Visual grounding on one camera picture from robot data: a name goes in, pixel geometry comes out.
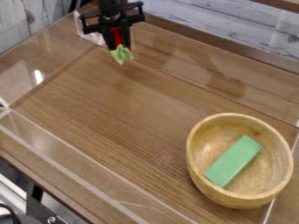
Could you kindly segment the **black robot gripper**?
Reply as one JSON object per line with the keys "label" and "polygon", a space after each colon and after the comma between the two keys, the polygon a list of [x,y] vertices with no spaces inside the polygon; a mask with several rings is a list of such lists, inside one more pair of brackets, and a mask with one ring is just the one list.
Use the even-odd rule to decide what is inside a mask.
{"label": "black robot gripper", "polygon": [[126,0],[97,0],[97,13],[78,15],[82,33],[100,32],[108,49],[113,51],[116,44],[109,27],[117,27],[125,21],[128,24],[120,26],[120,32],[122,44],[130,48],[129,25],[145,21],[142,6],[141,1],[128,3]]}

